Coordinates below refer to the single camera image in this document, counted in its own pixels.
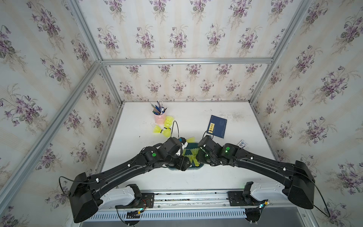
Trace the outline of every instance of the metal vent grille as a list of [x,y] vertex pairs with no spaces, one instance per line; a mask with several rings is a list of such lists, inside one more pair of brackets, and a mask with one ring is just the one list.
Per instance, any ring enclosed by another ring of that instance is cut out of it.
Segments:
[[[217,219],[217,218],[246,218],[245,209],[222,208],[200,210],[146,210],[140,218],[126,218],[127,211],[119,211],[123,220],[188,220],[188,219]],[[117,221],[116,211],[99,211],[86,222]]]

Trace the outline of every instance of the pen holder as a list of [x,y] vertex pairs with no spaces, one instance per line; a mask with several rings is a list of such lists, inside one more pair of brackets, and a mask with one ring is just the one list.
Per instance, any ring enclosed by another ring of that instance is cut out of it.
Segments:
[[155,123],[158,124],[158,125],[163,125],[164,121],[165,121],[165,117],[166,117],[165,113],[163,113],[162,115],[155,115],[154,114]]

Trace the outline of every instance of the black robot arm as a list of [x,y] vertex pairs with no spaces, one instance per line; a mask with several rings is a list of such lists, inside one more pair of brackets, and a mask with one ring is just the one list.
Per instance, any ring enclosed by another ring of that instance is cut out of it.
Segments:
[[[165,143],[144,148],[132,159],[110,170],[89,177],[86,173],[76,176],[68,192],[74,222],[82,222],[94,215],[103,203],[101,197],[132,177],[163,165],[185,171],[191,165],[189,158],[180,155],[186,145],[184,138],[172,137]],[[268,176],[285,186],[282,192],[293,204],[306,209],[313,208],[314,178],[305,163],[296,161],[291,164],[271,160],[230,143],[221,147],[209,135],[198,146],[201,148],[197,155],[199,162],[211,166],[246,168]]]
[[285,186],[282,190],[293,204],[312,209],[314,207],[314,178],[305,163],[279,162],[244,150],[234,144],[223,147],[214,142],[209,135],[198,144],[201,151],[197,160],[201,163],[241,167],[268,176]]

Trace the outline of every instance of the blue notebook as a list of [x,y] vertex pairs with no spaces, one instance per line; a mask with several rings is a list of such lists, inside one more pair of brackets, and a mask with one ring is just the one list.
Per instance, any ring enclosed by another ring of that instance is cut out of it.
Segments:
[[208,134],[215,135],[220,138],[224,138],[224,132],[226,130],[227,119],[211,116],[209,121],[207,132]]

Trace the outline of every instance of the white table surface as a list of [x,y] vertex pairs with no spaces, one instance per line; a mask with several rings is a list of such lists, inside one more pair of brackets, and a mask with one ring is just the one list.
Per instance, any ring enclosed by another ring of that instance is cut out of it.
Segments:
[[[168,102],[168,115],[179,125],[180,137],[195,137],[199,142],[207,130],[211,115],[227,119],[224,139],[214,136],[214,141],[238,144],[244,139],[249,152],[273,159],[263,133],[247,102]],[[164,143],[166,137],[152,133],[155,126],[152,107],[148,102],[125,103],[114,139],[102,171],[130,160],[145,146]],[[173,136],[178,131],[174,125]],[[246,182],[273,182],[273,179],[256,172],[232,166],[204,165],[198,170],[170,170],[159,168],[141,174],[120,185],[137,184],[140,190],[178,189],[242,189]]]

